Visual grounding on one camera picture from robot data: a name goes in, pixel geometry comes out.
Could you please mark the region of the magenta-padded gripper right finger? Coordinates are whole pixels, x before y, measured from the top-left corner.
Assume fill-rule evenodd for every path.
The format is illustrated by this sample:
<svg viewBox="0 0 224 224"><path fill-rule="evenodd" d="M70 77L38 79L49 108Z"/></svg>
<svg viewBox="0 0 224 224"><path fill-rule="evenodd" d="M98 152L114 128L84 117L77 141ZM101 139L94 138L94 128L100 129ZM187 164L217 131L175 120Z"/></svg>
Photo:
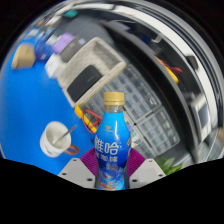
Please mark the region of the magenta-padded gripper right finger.
<svg viewBox="0 0 224 224"><path fill-rule="evenodd" d="M165 177L165 173L152 158L145 159L135 149L130 150L127 178L130 189L140 188Z"/></svg>

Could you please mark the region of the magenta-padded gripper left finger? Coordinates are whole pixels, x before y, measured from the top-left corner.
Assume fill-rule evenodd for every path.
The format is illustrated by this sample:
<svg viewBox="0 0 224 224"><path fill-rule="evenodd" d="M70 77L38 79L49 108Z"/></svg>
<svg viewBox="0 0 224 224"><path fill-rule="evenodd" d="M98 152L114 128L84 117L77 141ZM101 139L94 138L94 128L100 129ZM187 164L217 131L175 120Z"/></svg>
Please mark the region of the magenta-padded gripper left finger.
<svg viewBox="0 0 224 224"><path fill-rule="evenodd" d="M94 189L98 176L95 150L90 149L81 158L72 158L58 176L78 186Z"/></svg>

